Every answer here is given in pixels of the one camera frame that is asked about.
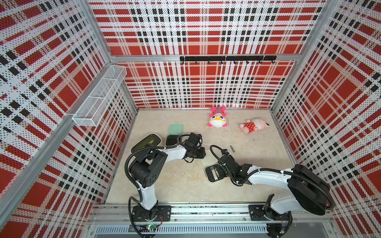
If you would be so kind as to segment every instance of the metal mounting plate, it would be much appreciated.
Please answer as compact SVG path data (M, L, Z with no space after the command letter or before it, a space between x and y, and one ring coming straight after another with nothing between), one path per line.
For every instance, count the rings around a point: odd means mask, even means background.
M169 222L171 219L171 206L158 206L157 211L163 214L163 222ZM140 206L135 206L132 209L132 219L134 219L134 222L146 222L144 217L141 214ZM156 216L153 222L161 222L161 217Z
M262 214L262 211L263 211L262 208L263 208L263 205L249 205L250 219L254 221L260 221L260 220L268 221ZM284 214L281 214L280 216L275 217L275 220L287 221L288 213L284 213Z

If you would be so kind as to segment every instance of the beige floor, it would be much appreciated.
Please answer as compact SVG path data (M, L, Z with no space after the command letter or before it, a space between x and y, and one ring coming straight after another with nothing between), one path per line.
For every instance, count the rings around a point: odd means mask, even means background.
M209 150L212 144L223 149L227 148L238 164L250 163L262 168L275 169L292 167L269 111L227 109L229 125L218 130L207 126L209 113L210 110L206 109L141 110L137 115L106 203L126 204L131 195L138 198L136 188L124 172L124 164L131 148L150 133L158 134L162 138L160 145L163 145L169 125L175 122L184 125L184 134L190 132L201 134L202 146L206 150ZM249 134L242 133L239 123L254 117L263 118L270 126ZM231 151L230 145L234 147L235 153ZM272 193L282 193L282 189L267 185L236 187L228 178L210 183L204 169L205 165L201 160L195 160L193 163L184 160L166 163L155 183L155 193L159 202L254 202L265 201Z

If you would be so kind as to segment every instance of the red polka dot dress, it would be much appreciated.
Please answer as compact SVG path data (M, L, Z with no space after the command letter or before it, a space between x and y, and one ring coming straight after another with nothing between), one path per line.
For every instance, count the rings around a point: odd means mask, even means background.
M250 132L254 131L255 123L254 122L245 123L244 127L249 128L249 133L250 133Z

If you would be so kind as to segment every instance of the stuffed toy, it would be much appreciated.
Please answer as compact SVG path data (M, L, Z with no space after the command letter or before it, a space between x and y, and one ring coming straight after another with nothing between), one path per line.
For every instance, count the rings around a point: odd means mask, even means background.
M215 107L212 107L212 113L209 114L210 118L209 118L209 123L208 123L208 126L209 127L225 127L227 126L226 124L226 113L225 112L225 107L221 107L219 109L215 108Z
M255 118L252 121L247 120L245 124L239 125L242 132L245 134L248 134L252 131L262 130L268 126L269 124L267 124L263 119L258 119L258 118Z

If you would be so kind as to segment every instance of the perforated panel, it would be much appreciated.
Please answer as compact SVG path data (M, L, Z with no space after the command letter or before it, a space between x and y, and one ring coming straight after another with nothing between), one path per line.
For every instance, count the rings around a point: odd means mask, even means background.
M76 1L0 2L0 195L104 65Z
M131 234L130 225L99 225L97 235ZM162 224L155 232L142 234L247 234L268 233L267 224Z
M118 89L98 127L74 126L0 237L81 237L93 204L104 202L133 117Z
M343 237L380 237L380 1L340 1L276 115L324 178Z
M293 61L120 63L139 108L270 108Z
M89 2L114 55L299 53L325 3Z

